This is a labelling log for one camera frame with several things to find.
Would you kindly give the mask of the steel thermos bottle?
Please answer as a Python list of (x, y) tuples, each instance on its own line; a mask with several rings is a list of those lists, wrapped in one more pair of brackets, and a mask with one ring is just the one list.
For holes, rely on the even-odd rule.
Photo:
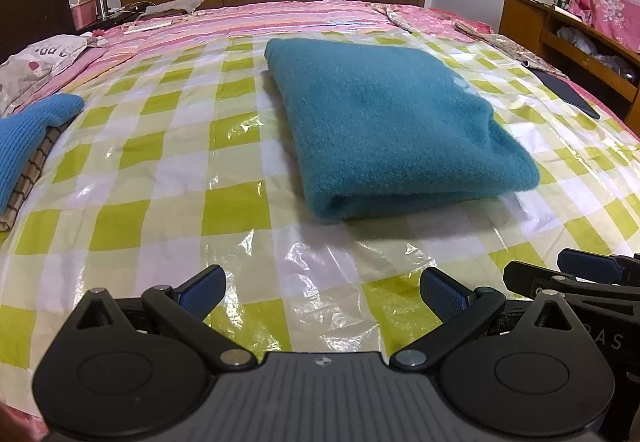
[(96, 16), (99, 20), (105, 20), (110, 16), (110, 9), (108, 8), (107, 0), (96, 0)]

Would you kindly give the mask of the pink striped bedspread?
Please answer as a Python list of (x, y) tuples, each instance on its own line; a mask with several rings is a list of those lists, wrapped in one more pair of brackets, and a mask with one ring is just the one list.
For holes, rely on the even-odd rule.
[(465, 19), (454, 12), (413, 5), (362, 1), (268, 2), (235, 7), (202, 9), (144, 21), (138, 19), (85, 37), (89, 45), (72, 56), (60, 72), (40, 67), (36, 58), (28, 62), (23, 84), (27, 87), (12, 99), (1, 87), (1, 116), (19, 113), (37, 100), (63, 88), (84, 84), (130, 59), (141, 59), (168, 50), (198, 46), (220, 36), (264, 35), (285, 32), (366, 32), (401, 28), (407, 31), (465, 41), (456, 29), (463, 22), (480, 33), (492, 27)]

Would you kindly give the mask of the wooden side cabinet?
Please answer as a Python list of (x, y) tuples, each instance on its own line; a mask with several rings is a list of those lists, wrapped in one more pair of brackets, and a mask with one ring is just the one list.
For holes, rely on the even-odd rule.
[[(582, 32), (601, 55), (622, 58), (634, 77), (629, 80), (597, 58), (561, 38), (563, 28)], [(612, 38), (591, 29), (551, 6), (534, 0), (504, 0), (499, 32), (512, 38), (593, 95), (616, 117), (639, 132), (639, 56)]]

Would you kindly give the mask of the dark wooden headboard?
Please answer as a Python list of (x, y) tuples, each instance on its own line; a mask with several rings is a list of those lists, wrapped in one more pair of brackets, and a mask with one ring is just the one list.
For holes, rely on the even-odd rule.
[(0, 0), (0, 60), (57, 34), (75, 34), (68, 0)]

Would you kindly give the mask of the grey cloth on nightstand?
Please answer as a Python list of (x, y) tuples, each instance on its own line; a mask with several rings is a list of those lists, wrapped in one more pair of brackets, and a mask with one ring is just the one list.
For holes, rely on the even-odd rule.
[(192, 14), (203, 2), (204, 0), (172, 0), (157, 5), (150, 5), (142, 12), (141, 18)]

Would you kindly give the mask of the dark navy flat object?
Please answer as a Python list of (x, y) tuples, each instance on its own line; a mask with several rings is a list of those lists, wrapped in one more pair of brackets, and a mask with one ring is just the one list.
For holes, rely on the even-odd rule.
[(574, 106), (593, 120), (598, 121), (600, 119), (599, 113), (597, 113), (597, 111), (594, 110), (584, 98), (582, 98), (582, 95), (579, 95), (577, 90), (575, 90), (574, 87), (571, 87), (565, 80), (539, 69), (529, 68), (529, 71), (532, 72), (545, 87), (548, 87), (548, 89), (552, 90), (556, 96), (561, 98), (563, 102)]

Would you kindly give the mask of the bright blue folded sweater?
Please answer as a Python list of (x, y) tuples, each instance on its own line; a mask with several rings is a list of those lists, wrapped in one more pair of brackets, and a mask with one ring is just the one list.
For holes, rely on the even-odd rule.
[(13, 189), (29, 157), (46, 136), (47, 128), (59, 128), (84, 109), (84, 100), (73, 94), (55, 94), (38, 100), (16, 115), (1, 120), (1, 211), (6, 211)]

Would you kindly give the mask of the pink floral bedding pile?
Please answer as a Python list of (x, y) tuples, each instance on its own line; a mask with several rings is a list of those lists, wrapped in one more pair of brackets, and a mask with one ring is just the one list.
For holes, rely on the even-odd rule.
[(639, 53), (640, 0), (553, 0), (582, 23)]

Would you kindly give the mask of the pink storage box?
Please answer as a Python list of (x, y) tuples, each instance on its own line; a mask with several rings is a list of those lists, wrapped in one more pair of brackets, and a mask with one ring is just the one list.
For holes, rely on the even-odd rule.
[(96, 0), (79, 0), (70, 6), (73, 23), (76, 30), (93, 24), (98, 19), (96, 14)]

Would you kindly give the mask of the beige striped folded garment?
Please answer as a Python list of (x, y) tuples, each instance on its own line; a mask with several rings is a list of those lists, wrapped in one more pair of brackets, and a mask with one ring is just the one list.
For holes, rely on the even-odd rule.
[(49, 157), (53, 146), (69, 125), (69, 123), (64, 123), (58, 128), (47, 128), (43, 141), (28, 158), (26, 165), (24, 166), (20, 177), (10, 194), (8, 203), (6, 204), (6, 209), (4, 209), (1, 214), (0, 229), (2, 233), (9, 232), (14, 226), (21, 207), (32, 192), (35, 183), (40, 179), (43, 165), (46, 163), (47, 157)]

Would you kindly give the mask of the teal fuzzy sweater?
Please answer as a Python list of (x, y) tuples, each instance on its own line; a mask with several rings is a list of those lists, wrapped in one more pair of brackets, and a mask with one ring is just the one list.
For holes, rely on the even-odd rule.
[(423, 50), (273, 38), (265, 58), (320, 219), (415, 213), (540, 182), (490, 102)]

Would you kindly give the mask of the grey pillow pink dots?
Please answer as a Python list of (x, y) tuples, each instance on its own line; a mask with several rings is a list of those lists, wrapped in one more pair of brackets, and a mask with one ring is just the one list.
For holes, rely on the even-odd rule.
[(19, 113), (84, 72), (106, 52), (107, 39), (58, 34), (25, 47), (1, 65), (1, 116)]

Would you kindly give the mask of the floral patterned cloth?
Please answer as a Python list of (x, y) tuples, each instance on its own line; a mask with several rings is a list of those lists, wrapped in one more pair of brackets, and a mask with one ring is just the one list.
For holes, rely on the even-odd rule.
[(562, 72), (553, 67), (552, 64), (548, 64), (547, 61), (533, 53), (528, 48), (521, 46), (520, 44), (512, 41), (510, 38), (507, 38), (502, 34), (480, 33), (477, 32), (473, 27), (465, 24), (462, 21), (457, 21), (454, 24), (454, 27), (458, 31), (469, 35), (471, 38), (475, 38), (475, 40), (483, 41), (491, 45), (492, 47), (495, 47), (503, 54), (506, 54), (506, 56), (509, 56), (512, 59), (520, 62), (526, 68), (536, 69), (547, 73), (559, 74), (560, 76), (562, 76)]

